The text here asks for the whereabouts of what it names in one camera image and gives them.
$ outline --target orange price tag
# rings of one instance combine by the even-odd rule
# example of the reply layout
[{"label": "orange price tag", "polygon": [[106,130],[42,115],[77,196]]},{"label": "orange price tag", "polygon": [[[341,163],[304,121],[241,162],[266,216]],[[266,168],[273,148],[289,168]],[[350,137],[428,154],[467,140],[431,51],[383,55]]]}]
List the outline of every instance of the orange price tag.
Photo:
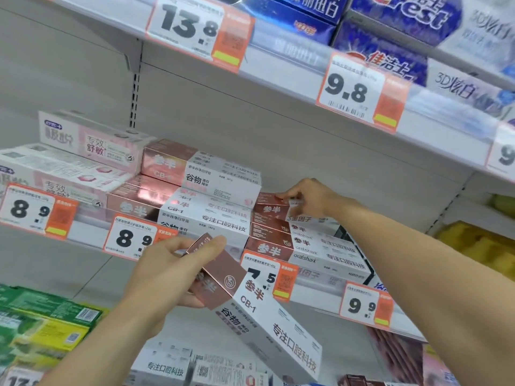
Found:
[{"label": "orange price tag", "polygon": [[275,299],[290,300],[299,273],[298,266],[247,249],[243,251],[240,264],[264,290],[271,291]]},{"label": "orange price tag", "polygon": [[350,55],[334,52],[316,104],[395,134],[410,83]]},{"label": "orange price tag", "polygon": [[387,292],[348,281],[339,314],[351,321],[388,330],[394,305]]},{"label": "orange price tag", "polygon": [[0,205],[0,223],[65,240],[78,205],[63,196],[9,183]]},{"label": "orange price tag", "polygon": [[255,19],[215,0],[157,0],[146,37],[238,73]]},{"label": "orange price tag", "polygon": [[179,232],[156,223],[117,214],[109,229],[104,252],[129,260],[139,260],[145,248],[174,237]]}]

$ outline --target price number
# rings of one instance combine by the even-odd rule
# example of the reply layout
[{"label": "price number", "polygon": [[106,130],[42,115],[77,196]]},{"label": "price number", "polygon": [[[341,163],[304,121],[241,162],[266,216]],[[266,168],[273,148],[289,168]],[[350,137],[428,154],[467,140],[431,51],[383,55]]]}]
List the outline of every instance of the price number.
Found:
[{"label": "price number", "polygon": [[45,234],[48,217],[55,205],[51,195],[11,185],[7,188],[0,221],[32,232]]},{"label": "price number", "polygon": [[374,123],[385,80],[383,73],[335,53],[317,102],[330,110]]},{"label": "price number", "polygon": [[207,0],[158,0],[147,34],[212,60],[224,14],[223,7]]},{"label": "price number", "polygon": [[500,123],[490,149],[486,167],[493,173],[515,181],[515,127]]},{"label": "price number", "polygon": [[131,260],[138,260],[145,248],[152,245],[158,228],[144,221],[117,216],[111,226],[104,251]]}]

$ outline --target toothpaste display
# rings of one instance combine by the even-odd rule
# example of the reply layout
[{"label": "toothpaste display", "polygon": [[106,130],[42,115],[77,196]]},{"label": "toothpaste display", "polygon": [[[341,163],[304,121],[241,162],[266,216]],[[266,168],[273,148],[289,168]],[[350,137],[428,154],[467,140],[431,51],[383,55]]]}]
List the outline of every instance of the toothpaste display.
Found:
[{"label": "toothpaste display", "polygon": [[102,164],[139,173],[143,148],[154,137],[88,120],[79,113],[39,111],[40,141]]},{"label": "toothpaste display", "polygon": [[[486,114],[515,123],[515,94],[502,90],[462,71],[426,58],[343,21],[333,47],[353,57],[377,65],[394,75],[426,87],[439,95],[481,110]],[[467,131],[493,137],[494,130]]]},{"label": "toothpaste display", "polygon": [[143,175],[254,207],[261,190],[261,173],[169,139],[145,147]]},{"label": "toothpaste display", "polygon": [[371,277],[350,241],[259,213],[253,215],[245,249],[360,284]]},{"label": "toothpaste display", "polygon": [[396,43],[513,90],[514,0],[352,0],[346,17]]},{"label": "toothpaste display", "polygon": [[[210,240],[206,233],[187,253]],[[203,267],[191,291],[284,382],[317,381],[322,346],[228,253]]]},{"label": "toothpaste display", "polygon": [[340,224],[332,218],[313,218],[305,214],[301,214],[297,217],[291,216],[292,208],[302,203],[300,199],[292,198],[288,201],[283,201],[271,192],[260,192],[256,205],[254,206],[254,211],[291,223],[298,223],[303,227],[308,227],[329,234],[330,236],[335,235]]}]

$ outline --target price tag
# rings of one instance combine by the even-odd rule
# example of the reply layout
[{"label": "price tag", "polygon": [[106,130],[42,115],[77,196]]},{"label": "price tag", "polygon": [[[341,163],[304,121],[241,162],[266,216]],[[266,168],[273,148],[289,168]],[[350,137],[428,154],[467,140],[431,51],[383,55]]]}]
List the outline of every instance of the price tag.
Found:
[{"label": "price tag", "polygon": [[5,386],[35,386],[43,377],[43,373],[34,370],[11,367],[3,377]]},{"label": "price tag", "polygon": [[348,281],[339,314],[361,324],[389,329],[393,307],[393,299],[387,292]]},{"label": "price tag", "polygon": [[104,252],[137,261],[147,246],[178,233],[153,222],[117,214],[104,243]]},{"label": "price tag", "polygon": [[486,168],[510,181],[515,181],[515,127],[500,123],[495,133]]},{"label": "price tag", "polygon": [[244,250],[241,266],[263,290],[271,291],[274,298],[288,302],[292,296],[299,267],[285,261]]},{"label": "price tag", "polygon": [[316,104],[395,133],[409,86],[407,81],[364,61],[334,52]]},{"label": "price tag", "polygon": [[78,204],[63,196],[10,183],[0,205],[0,223],[64,240]]},{"label": "price tag", "polygon": [[157,0],[147,37],[238,72],[254,18],[213,0]]}]

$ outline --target barcode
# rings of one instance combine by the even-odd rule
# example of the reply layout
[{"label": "barcode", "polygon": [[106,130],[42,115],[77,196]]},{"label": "barcode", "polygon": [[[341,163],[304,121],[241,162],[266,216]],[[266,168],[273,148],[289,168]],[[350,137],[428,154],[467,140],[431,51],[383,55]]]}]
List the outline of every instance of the barcode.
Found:
[{"label": "barcode", "polygon": [[88,309],[87,307],[83,308],[80,313],[75,317],[78,320],[91,322],[95,319],[95,317],[99,314],[99,311]]},{"label": "barcode", "polygon": [[209,374],[209,367],[200,366],[200,368],[198,369],[198,376],[207,378],[208,374]]},{"label": "barcode", "polygon": [[67,344],[73,344],[77,341],[77,339],[79,338],[80,336],[80,333],[72,333],[71,335],[68,336],[68,338],[66,339],[66,343]]}]

